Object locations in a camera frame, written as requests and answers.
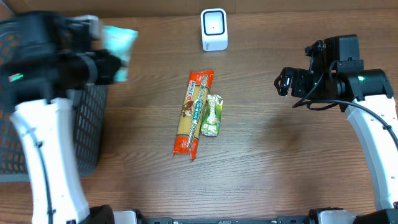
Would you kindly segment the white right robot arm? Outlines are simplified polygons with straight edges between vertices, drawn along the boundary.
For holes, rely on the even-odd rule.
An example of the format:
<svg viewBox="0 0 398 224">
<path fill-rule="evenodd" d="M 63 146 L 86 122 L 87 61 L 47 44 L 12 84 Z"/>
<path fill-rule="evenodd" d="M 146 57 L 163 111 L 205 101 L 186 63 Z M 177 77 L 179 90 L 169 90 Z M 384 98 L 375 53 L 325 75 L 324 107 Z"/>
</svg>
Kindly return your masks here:
<svg viewBox="0 0 398 224">
<path fill-rule="evenodd" d="M 309 211 L 304 223 L 397 223 L 397 112 L 394 92 L 380 70 L 331 68 L 312 72 L 285 67 L 278 94 L 299 97 L 294 106 L 339 106 L 360 141 L 371 174 L 375 212 L 355 215 L 343 208 Z"/>
</svg>

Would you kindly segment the orange spaghetti packet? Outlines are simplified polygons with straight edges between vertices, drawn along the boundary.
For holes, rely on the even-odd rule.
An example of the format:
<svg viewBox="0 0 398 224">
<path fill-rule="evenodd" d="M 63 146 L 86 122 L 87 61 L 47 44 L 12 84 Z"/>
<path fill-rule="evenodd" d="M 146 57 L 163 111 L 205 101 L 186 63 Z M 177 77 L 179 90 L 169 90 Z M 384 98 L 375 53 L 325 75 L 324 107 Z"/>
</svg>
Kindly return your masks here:
<svg viewBox="0 0 398 224">
<path fill-rule="evenodd" d="M 175 137 L 174 156 L 177 154 L 188 154 L 191 160 L 195 160 L 200 127 L 213 78 L 213 70 L 190 72 Z"/>
</svg>

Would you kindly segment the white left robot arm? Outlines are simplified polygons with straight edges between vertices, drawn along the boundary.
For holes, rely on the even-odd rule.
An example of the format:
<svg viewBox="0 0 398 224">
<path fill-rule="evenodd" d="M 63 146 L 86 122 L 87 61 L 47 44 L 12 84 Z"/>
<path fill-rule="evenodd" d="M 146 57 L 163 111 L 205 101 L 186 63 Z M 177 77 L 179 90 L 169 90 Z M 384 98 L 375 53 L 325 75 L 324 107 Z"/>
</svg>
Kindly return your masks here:
<svg viewBox="0 0 398 224">
<path fill-rule="evenodd" d="M 102 23 L 92 15 L 33 11 L 1 22 L 1 87 L 12 108 L 33 199 L 33 223 L 112 223 L 107 205 L 90 207 L 73 142 L 69 90 L 110 85 L 121 61 L 94 49 Z"/>
</svg>

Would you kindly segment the green snack packet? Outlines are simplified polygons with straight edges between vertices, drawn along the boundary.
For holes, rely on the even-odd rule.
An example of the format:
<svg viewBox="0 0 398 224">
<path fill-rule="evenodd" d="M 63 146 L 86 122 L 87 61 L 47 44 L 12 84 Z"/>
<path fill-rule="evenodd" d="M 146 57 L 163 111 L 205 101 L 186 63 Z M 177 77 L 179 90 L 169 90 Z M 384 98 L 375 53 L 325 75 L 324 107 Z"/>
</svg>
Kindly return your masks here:
<svg viewBox="0 0 398 224">
<path fill-rule="evenodd" d="M 205 136 L 217 136 L 221 126 L 223 98 L 220 95 L 208 95 L 201 133 Z"/>
</svg>

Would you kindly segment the teal wet wipes pack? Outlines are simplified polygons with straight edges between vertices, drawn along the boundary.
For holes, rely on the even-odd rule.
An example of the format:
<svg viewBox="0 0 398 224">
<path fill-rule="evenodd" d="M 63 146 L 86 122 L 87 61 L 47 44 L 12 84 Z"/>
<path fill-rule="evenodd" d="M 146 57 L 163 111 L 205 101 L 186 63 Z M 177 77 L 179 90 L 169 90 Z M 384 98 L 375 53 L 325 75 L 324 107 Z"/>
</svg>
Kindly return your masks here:
<svg viewBox="0 0 398 224">
<path fill-rule="evenodd" d="M 115 26 L 104 26 L 102 28 L 103 48 L 121 60 L 121 68 L 114 76 L 115 82 L 127 81 L 131 51 L 138 35 L 138 31 L 132 29 Z"/>
</svg>

